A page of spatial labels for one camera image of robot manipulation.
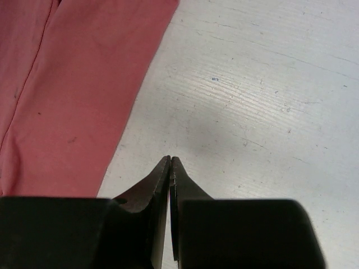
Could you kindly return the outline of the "salmon pink t-shirt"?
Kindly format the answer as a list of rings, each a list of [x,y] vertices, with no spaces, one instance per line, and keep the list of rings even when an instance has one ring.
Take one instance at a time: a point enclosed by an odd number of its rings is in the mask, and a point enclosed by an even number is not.
[[[1,195],[94,197],[177,1],[1,2]]]

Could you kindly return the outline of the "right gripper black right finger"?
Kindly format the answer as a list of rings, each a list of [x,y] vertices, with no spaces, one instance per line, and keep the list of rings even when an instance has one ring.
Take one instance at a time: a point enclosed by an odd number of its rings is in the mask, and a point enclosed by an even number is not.
[[[172,157],[169,170],[169,195],[171,208],[171,236],[173,258],[179,261],[180,244],[180,211],[181,203],[186,200],[213,200],[199,185],[187,174],[179,157]]]

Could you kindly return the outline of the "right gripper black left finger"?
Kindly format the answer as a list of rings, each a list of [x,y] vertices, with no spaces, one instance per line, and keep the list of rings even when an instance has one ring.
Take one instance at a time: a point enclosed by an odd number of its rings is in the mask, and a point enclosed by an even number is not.
[[[123,268],[162,267],[170,164],[171,157],[164,156],[145,178],[113,199],[122,210]]]

